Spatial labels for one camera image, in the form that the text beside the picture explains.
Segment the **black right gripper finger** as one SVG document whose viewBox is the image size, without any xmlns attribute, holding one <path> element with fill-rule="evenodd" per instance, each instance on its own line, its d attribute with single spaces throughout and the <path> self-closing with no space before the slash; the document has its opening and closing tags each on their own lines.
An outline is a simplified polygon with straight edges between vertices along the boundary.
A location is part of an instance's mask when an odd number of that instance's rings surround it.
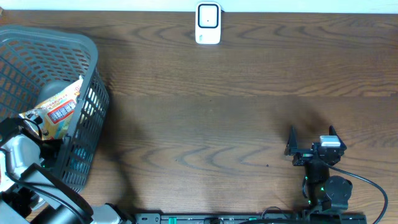
<svg viewBox="0 0 398 224">
<path fill-rule="evenodd" d="M 299 147 L 297 143 L 296 132 L 293 126 L 290 127 L 289 138 L 285 147 L 284 155 L 293 156 L 298 153 Z"/>
<path fill-rule="evenodd" d="M 345 151 L 347 149 L 344 142 L 337 135 L 333 126 L 329 127 L 329 135 L 332 137 L 332 144 L 331 144 L 332 147 L 338 147 L 341 151 Z"/>
</svg>

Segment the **yellow snack bag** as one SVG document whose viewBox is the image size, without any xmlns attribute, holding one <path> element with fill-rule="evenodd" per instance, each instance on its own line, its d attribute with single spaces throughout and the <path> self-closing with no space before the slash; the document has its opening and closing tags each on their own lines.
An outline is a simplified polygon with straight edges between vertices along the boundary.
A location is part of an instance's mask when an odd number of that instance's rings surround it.
<svg viewBox="0 0 398 224">
<path fill-rule="evenodd" d="M 62 91 L 39 103 L 35 108 L 20 113 L 28 127 L 43 141 L 62 139 L 68 131 L 77 105 L 83 77 Z"/>
</svg>

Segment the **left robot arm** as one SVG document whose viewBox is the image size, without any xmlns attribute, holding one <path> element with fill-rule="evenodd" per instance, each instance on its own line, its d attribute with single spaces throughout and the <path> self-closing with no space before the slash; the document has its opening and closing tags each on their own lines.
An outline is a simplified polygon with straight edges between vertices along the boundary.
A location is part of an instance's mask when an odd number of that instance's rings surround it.
<svg viewBox="0 0 398 224">
<path fill-rule="evenodd" d="M 4 175 L 11 188 L 1 193 L 1 223 L 27 223 L 31 200 L 42 198 L 49 205 L 32 223 L 135 223 L 136 219 L 112 204 L 91 207 L 78 193 L 43 167 L 32 163 L 19 178 L 12 173 L 12 152 L 1 148 Z"/>
</svg>

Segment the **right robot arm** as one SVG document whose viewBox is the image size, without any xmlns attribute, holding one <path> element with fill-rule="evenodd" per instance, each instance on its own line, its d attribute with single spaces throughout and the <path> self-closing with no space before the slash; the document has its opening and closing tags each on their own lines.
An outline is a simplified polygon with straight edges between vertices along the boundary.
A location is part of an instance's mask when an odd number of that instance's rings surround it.
<svg viewBox="0 0 398 224">
<path fill-rule="evenodd" d="M 330 169 L 337 164 L 346 150 L 346 145 L 337 135 L 333 126 L 329 134 L 320 136 L 310 148 L 300 148 L 294 128 L 290 129 L 284 151 L 292 156 L 293 166 L 305 169 L 303 194 L 309 199 L 311 213 L 341 213 L 348 209 L 352 183 L 338 175 L 330 175 Z"/>
</svg>

